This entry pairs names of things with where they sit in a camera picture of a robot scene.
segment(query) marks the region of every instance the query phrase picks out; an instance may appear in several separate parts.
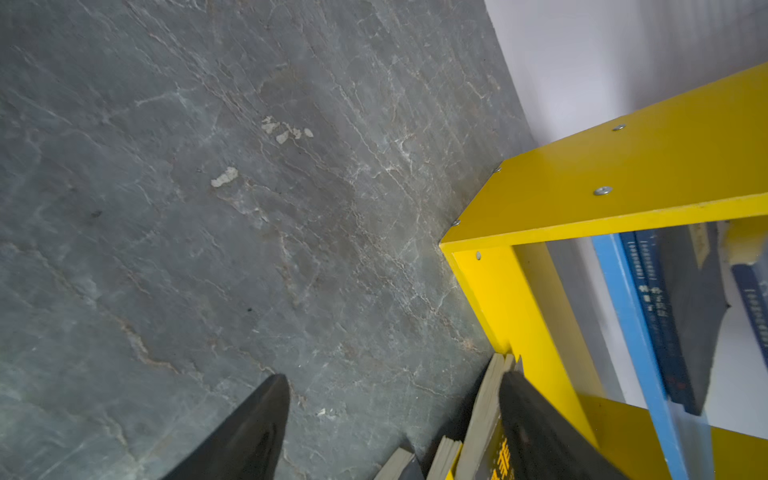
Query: screw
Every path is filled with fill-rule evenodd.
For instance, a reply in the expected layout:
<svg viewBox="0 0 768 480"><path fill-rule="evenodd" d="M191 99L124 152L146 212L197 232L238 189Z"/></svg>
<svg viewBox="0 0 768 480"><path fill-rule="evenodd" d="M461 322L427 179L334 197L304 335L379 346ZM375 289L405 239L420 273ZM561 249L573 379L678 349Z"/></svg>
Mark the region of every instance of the screw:
<svg viewBox="0 0 768 480"><path fill-rule="evenodd" d="M598 197L600 197L602 195L608 195L613 190L614 190L613 187L600 187L600 188L598 188L597 190L594 191L594 194L597 195Z"/></svg>

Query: blue board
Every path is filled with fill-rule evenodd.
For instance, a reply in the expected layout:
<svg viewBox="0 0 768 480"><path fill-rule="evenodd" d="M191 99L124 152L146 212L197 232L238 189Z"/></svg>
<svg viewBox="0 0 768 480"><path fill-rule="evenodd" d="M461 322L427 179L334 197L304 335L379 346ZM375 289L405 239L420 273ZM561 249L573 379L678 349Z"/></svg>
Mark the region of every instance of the blue board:
<svg viewBox="0 0 768 480"><path fill-rule="evenodd" d="M714 479L706 416L689 415L667 399L621 238L600 235L592 243L672 479Z"/></svg>

